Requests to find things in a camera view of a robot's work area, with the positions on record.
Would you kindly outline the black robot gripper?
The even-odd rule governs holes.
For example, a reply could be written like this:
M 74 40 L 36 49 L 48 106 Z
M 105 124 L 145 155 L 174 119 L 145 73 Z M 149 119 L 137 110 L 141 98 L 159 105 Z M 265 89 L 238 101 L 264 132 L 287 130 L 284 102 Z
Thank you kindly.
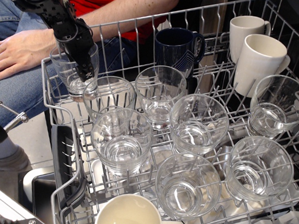
M 71 61 L 77 63 L 76 72 L 81 81 L 94 77 L 94 66 L 90 61 L 90 50 L 94 45 L 93 33 L 82 18 L 68 19 L 55 25 L 54 36 L 63 46 Z

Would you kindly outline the person's bare forearm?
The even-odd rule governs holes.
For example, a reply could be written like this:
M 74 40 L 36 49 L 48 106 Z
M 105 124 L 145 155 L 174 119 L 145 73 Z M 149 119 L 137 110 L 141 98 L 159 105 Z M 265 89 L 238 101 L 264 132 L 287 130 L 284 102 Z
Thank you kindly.
M 141 19 L 137 22 L 133 18 L 166 13 L 173 9 L 179 0 L 114 0 L 82 16 L 89 26 L 103 24 L 101 28 L 92 28 L 93 40 L 110 39 L 118 36 L 118 32 L 134 30 L 150 20 Z

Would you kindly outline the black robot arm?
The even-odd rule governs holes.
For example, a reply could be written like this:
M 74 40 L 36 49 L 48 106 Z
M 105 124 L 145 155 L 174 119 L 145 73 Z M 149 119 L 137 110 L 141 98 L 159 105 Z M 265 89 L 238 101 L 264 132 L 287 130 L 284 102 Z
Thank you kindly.
M 53 29 L 58 46 L 68 59 L 76 63 L 82 81 L 94 77 L 90 50 L 94 46 L 92 30 L 83 19 L 77 18 L 69 0 L 11 0 L 23 12 L 37 14 L 47 27 Z

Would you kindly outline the person's bare hand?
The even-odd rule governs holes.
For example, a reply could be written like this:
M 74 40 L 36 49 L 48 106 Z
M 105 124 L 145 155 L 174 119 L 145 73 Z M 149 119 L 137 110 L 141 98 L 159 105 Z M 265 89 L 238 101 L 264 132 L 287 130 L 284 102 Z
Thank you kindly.
M 39 66 L 55 45 L 52 29 L 25 30 L 0 41 L 0 80 Z

